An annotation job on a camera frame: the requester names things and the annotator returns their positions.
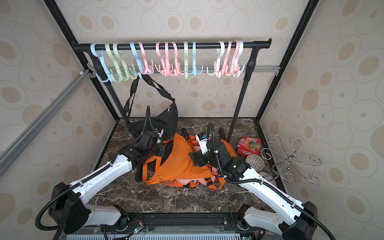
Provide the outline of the orange crossbody bag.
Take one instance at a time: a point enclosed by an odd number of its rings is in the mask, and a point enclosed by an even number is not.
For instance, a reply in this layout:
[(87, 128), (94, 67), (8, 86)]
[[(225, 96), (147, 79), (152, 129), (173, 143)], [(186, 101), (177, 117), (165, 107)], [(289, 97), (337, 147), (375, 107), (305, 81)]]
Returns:
[(179, 134), (174, 135), (173, 148), (167, 160), (160, 166), (154, 177), (160, 182), (175, 181), (178, 179), (207, 179), (213, 177), (210, 168), (195, 167), (189, 153), (193, 148), (186, 139)]

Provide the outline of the black crossbody bag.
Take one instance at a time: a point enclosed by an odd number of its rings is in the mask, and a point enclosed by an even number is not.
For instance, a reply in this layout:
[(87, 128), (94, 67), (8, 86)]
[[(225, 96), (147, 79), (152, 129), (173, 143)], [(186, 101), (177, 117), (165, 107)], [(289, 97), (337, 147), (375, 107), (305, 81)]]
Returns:
[[(145, 81), (149, 86), (155, 88), (162, 97), (170, 100), (172, 103), (160, 115), (154, 118), (150, 118), (147, 121), (142, 120), (131, 122), (130, 116), (133, 108), (133, 99), (136, 95), (140, 80)], [(162, 134), (163, 140), (168, 140), (174, 136), (177, 130), (178, 108), (176, 105), (176, 100), (168, 91), (165, 90), (163, 86), (154, 81), (149, 75), (142, 75), (141, 77), (137, 77), (135, 80), (133, 80), (130, 89), (130, 97), (124, 106), (124, 116), (127, 118), (125, 120), (126, 127), (135, 139), (138, 138), (142, 132), (158, 131)]]

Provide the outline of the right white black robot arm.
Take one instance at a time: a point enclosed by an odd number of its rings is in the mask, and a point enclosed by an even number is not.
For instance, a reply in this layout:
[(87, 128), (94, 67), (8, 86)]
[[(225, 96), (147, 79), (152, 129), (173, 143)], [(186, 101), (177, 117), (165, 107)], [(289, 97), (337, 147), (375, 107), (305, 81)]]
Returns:
[(321, 223), (317, 207), (284, 193), (265, 180), (245, 160), (231, 156), (229, 147), (215, 137), (214, 125), (208, 124), (205, 132), (195, 135), (200, 150), (190, 156), (195, 166), (210, 165), (217, 169), (216, 176), (227, 183), (239, 185), (266, 203), (272, 212), (245, 207), (240, 218), (245, 227), (258, 227), (282, 236), (285, 240), (310, 240), (317, 228), (329, 239), (335, 239), (331, 231)]

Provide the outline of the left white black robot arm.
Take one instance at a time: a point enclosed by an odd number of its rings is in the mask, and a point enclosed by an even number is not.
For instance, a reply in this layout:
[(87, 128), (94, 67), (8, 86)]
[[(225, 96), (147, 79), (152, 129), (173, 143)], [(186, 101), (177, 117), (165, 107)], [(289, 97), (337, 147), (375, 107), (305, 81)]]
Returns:
[(122, 216), (117, 207), (97, 207), (89, 204), (90, 199), (120, 176), (133, 169), (138, 170), (158, 150), (157, 144), (163, 133), (155, 130), (150, 108), (147, 107), (144, 127), (132, 143), (121, 148), (112, 162), (89, 175), (66, 185), (54, 187), (52, 199), (39, 211), (35, 226), (41, 231), (62, 230), (71, 234), (82, 227), (94, 225), (115, 225)]

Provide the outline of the pink plastic hook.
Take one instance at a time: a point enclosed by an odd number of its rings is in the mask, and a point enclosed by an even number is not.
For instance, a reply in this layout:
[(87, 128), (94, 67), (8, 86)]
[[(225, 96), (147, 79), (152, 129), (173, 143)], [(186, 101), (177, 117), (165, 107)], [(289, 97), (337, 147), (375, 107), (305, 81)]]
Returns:
[(144, 75), (153, 74), (154, 73), (153, 61), (151, 61), (151, 65), (148, 63), (145, 48), (144, 48), (142, 42), (138, 42), (138, 44), (140, 47), (140, 51), (142, 53), (142, 61), (139, 61), (139, 63), (141, 64), (140, 72), (141, 72), (141, 74), (144, 74)]

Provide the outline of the green plastic hook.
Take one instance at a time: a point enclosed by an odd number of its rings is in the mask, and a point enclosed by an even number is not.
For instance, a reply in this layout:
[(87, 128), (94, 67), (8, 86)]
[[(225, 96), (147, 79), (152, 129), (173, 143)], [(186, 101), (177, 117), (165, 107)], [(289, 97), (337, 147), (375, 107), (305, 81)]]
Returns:
[(115, 77), (113, 75), (113, 70), (111, 70), (111, 76), (114, 77), (114, 81), (116, 83), (119, 83), (121, 81), (127, 81), (129, 79), (129, 77), (125, 76), (121, 69), (120, 69), (120, 66), (117, 62), (117, 60), (115, 59), (115, 55), (112, 53), (111, 49), (110, 49), (110, 45), (109, 44), (105, 44), (105, 48), (106, 48), (106, 52), (107, 52), (107, 55), (109, 56), (109, 58), (111, 59), (112, 63), (114, 64), (114, 67), (115, 67), (115, 72), (117, 73), (117, 76)]

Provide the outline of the light blue leftmost hook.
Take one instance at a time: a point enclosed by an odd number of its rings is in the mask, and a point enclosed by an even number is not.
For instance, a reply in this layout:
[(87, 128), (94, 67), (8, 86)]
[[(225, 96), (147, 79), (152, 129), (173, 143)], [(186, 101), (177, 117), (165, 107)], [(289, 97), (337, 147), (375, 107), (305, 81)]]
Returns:
[(97, 51), (96, 50), (96, 44), (90, 45), (91, 53), (94, 57), (96, 57), (99, 60), (99, 66), (98, 68), (94, 65), (94, 69), (96, 70), (96, 77), (97, 79), (102, 83), (113, 83), (113, 78), (111, 76), (111, 72), (106, 66), (105, 59), (104, 59), (104, 52), (103, 51)]

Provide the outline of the white plastic hook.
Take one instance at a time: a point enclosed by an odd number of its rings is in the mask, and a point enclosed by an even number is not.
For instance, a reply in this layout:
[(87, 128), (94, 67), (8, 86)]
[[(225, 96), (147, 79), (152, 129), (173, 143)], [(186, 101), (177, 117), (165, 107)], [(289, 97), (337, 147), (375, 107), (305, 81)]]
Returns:
[(209, 68), (207, 67), (207, 74), (209, 76), (216, 76), (217, 78), (220, 78), (222, 75), (220, 66), (221, 66), (221, 59), (225, 53), (225, 43), (223, 41), (219, 41), (219, 44), (220, 44), (220, 49), (217, 50), (219, 56), (218, 56), (217, 60), (214, 62), (214, 72), (209, 73)]

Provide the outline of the orange pink backpack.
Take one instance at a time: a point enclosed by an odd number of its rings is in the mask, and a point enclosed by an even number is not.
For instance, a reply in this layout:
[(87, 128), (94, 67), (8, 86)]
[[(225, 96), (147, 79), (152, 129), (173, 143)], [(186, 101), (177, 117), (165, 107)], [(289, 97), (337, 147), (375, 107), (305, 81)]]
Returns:
[(219, 177), (219, 169), (213, 162), (198, 159), (202, 151), (199, 141), (207, 139), (205, 132), (189, 136), (188, 140), (175, 134), (173, 141), (163, 142), (164, 151), (146, 160), (138, 171), (139, 180), (148, 185), (193, 188), (202, 184), (213, 190), (221, 189), (226, 181)]

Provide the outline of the red snack packet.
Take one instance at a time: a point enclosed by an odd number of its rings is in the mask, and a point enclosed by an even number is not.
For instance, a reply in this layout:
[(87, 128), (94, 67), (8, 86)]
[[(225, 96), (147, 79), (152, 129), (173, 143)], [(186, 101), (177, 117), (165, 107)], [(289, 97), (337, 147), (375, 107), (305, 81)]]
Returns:
[(245, 137), (237, 144), (237, 153), (245, 158), (249, 155), (259, 155), (261, 149), (262, 143), (258, 138)]

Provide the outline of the patterned round pouch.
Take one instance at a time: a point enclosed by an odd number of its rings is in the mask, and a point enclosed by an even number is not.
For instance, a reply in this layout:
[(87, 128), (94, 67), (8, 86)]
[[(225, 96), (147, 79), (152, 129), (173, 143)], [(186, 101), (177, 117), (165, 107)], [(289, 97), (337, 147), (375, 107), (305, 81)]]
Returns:
[(261, 172), (265, 168), (265, 162), (259, 155), (248, 155), (246, 162), (257, 172)]

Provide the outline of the black clothes rack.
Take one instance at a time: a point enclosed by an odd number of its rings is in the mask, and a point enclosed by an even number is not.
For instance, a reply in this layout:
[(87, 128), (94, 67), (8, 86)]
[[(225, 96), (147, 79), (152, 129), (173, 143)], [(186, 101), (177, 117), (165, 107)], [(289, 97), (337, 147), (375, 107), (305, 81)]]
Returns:
[[(232, 117), (232, 123), (231, 123), (230, 129), (229, 129), (229, 133), (228, 133), (228, 136), (226, 138), (226, 141), (228, 143), (231, 141), (233, 131), (235, 129), (235, 125), (237, 123), (237, 119), (238, 119), (238, 116), (239, 116), (239, 113), (241, 110), (241, 106), (242, 106), (242, 103), (243, 103), (243, 100), (244, 100), (244, 97), (246, 94), (246, 90), (248, 88), (248, 84), (249, 84), (249, 82), (251, 80), (251, 76), (252, 76), (252, 74), (256, 68), (256, 60), (257, 60), (258, 53), (261, 49), (270, 48), (271, 44), (272, 44), (272, 39), (269, 39), (268, 41), (253, 41), (253, 42), (243, 43), (243, 48), (244, 49), (251, 49), (252, 52), (251, 52), (250, 58), (248, 60), (247, 66), (245, 67), (245, 76), (244, 76), (243, 84), (241, 87), (240, 95), (239, 95), (238, 100), (237, 100), (235, 112), (234, 112), (234, 115)], [(89, 55), (89, 57), (92, 60), (92, 64), (93, 64), (93, 66), (91, 67), (91, 70), (92, 70), (93, 74), (95, 74), (95, 76), (96, 76), (96, 70), (94, 69), (94, 65), (98, 68), (100, 62), (91, 53), (90, 45), (91, 44), (73, 44), (72, 48), (77, 53), (87, 53)], [(166, 50), (166, 51), (174, 50), (175, 53), (178, 52), (179, 48), (182, 48), (185, 52), (185, 55), (188, 53), (189, 49), (191, 49), (193, 51), (193, 56), (196, 55), (197, 49), (220, 49), (219, 42), (217, 42), (217, 43), (196, 43), (196, 42), (193, 42), (193, 43), (188, 43), (188, 42), (171, 43), (170, 46), (168, 44), (159, 43), (159, 44), (144, 44), (143, 46), (144, 46), (145, 50), (157, 50), (157, 49), (158, 50)], [(234, 46), (235, 46), (234, 43), (230, 43), (230, 42), (225, 43), (225, 49), (229, 49), (229, 48), (232, 48)], [(113, 45), (110, 45), (111, 51), (116, 50), (116, 51), (132, 51), (132, 52), (134, 52), (137, 47), (139, 47), (139, 44), (113, 44)], [(96, 50), (106, 52), (105, 45), (96, 44)], [(108, 89), (112, 99), (114, 100), (116, 106), (118, 107), (118, 109), (119, 109), (119, 111), (123, 117), (123, 120), (125, 121), (127, 118), (124, 116), (124, 108), (123, 108), (122, 104), (120, 103), (120, 101), (116, 95), (116, 91), (112, 87), (112, 83), (104, 83), (104, 84), (107, 87), (107, 89)]]

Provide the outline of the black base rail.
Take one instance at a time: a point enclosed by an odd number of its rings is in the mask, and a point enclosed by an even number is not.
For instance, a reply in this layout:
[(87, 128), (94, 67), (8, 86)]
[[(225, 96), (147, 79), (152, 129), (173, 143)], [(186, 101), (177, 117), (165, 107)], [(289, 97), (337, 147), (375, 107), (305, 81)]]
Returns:
[(127, 214), (113, 226), (89, 226), (56, 240), (261, 240), (265, 223), (247, 225), (236, 213)]

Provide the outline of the aluminium side rail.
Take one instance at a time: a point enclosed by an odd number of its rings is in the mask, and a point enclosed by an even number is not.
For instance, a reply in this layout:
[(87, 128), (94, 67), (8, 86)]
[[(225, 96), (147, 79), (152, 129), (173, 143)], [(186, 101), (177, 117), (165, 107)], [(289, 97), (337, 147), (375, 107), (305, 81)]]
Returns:
[(26, 147), (34, 140), (47, 123), (59, 112), (81, 84), (91, 77), (90, 70), (83, 70), (38, 117), (5, 149), (1, 155), (1, 175), (3, 175)]

